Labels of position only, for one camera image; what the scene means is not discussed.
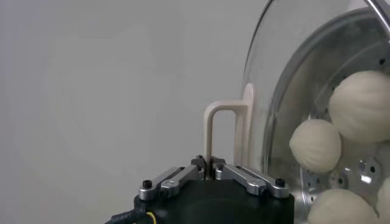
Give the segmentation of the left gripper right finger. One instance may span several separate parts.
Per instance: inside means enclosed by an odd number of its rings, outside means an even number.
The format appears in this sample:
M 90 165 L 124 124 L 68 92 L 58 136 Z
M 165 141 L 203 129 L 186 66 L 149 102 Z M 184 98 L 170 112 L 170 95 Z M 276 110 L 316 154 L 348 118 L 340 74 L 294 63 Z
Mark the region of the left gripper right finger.
M 215 180 L 234 180 L 249 194 L 270 194 L 281 199 L 289 197 L 289 186 L 282 178 L 272 178 L 250 167 L 227 164 L 224 159 L 215 156 L 211 157 L 211 168 Z

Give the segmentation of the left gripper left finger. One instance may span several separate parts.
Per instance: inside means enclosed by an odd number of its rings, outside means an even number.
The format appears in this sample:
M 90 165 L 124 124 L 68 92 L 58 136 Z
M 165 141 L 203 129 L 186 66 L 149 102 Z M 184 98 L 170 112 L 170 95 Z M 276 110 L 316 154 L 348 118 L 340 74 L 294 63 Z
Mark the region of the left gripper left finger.
M 186 167 L 172 167 L 151 180 L 144 180 L 138 196 L 144 201 L 155 200 L 160 192 L 164 192 L 167 197 L 175 197 L 188 181 L 204 180 L 205 169 L 203 156 L 197 155 Z

